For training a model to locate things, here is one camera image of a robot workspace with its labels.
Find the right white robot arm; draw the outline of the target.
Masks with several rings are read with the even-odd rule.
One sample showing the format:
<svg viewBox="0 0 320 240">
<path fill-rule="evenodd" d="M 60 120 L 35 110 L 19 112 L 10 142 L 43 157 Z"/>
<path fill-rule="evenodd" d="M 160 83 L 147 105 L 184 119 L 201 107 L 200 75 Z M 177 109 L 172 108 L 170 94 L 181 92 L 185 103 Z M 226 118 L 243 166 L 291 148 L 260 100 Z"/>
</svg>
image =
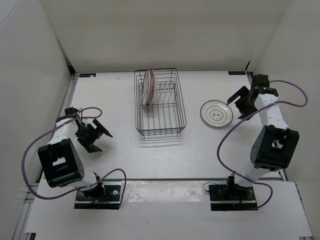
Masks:
<svg viewBox="0 0 320 240">
<path fill-rule="evenodd" d="M 255 86 L 248 89 L 243 86 L 227 100 L 227 104 L 235 102 L 241 113 L 241 120 L 259 111 L 262 125 L 250 150 L 249 162 L 238 175 L 233 174 L 227 179 L 224 193 L 230 200 L 244 195 L 262 176 L 286 169 L 290 164 L 300 135 L 297 131 L 291 130 L 285 122 L 276 104 L 278 96 L 274 88 Z"/>
</svg>

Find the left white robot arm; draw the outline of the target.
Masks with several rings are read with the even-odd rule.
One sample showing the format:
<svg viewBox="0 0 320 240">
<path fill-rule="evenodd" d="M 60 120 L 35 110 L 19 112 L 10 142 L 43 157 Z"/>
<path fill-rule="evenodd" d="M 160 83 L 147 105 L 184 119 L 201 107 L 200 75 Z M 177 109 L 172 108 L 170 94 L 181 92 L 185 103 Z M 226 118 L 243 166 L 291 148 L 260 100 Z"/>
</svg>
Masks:
<svg viewBox="0 0 320 240">
<path fill-rule="evenodd" d="M 97 119 L 89 123 L 77 114 L 57 118 L 56 128 L 51 140 L 37 151 L 48 185 L 51 188 L 81 188 L 85 197 L 100 200 L 105 194 L 103 183 L 97 183 L 100 180 L 97 173 L 85 173 L 74 140 L 88 153 L 96 153 L 102 149 L 94 142 L 102 135 L 112 135 Z"/>
</svg>

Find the white plate with dark rim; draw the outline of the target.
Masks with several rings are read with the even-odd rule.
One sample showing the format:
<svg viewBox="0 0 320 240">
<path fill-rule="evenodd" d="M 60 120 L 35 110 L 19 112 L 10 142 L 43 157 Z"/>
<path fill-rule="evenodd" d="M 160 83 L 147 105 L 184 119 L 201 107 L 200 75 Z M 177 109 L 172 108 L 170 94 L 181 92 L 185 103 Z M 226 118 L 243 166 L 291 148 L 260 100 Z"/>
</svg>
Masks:
<svg viewBox="0 0 320 240">
<path fill-rule="evenodd" d="M 200 108 L 200 118 L 212 128 L 224 128 L 234 118 L 232 109 L 220 100 L 206 101 Z"/>
</svg>

